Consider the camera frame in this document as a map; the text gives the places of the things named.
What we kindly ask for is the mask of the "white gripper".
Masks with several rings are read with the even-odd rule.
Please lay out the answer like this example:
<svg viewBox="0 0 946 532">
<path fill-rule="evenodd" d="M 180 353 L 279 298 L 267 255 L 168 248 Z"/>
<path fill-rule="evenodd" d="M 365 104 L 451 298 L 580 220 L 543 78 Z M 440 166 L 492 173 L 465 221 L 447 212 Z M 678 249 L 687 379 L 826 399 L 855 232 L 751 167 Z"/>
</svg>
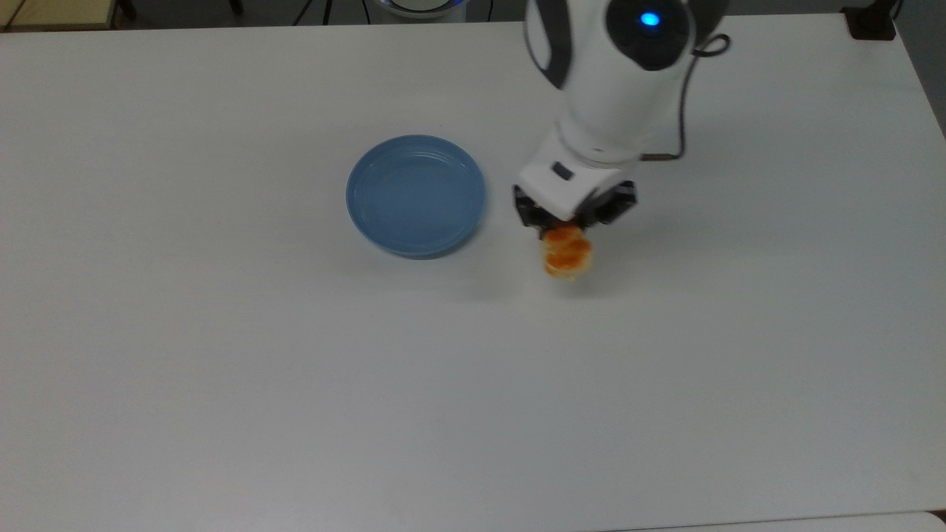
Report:
<svg viewBox="0 0 946 532">
<path fill-rule="evenodd" d="M 611 225 L 638 205 L 636 184 L 621 166 L 593 164 L 548 132 L 518 171 L 514 209 L 525 227 L 548 232 L 579 215 L 581 227 Z"/>
</svg>

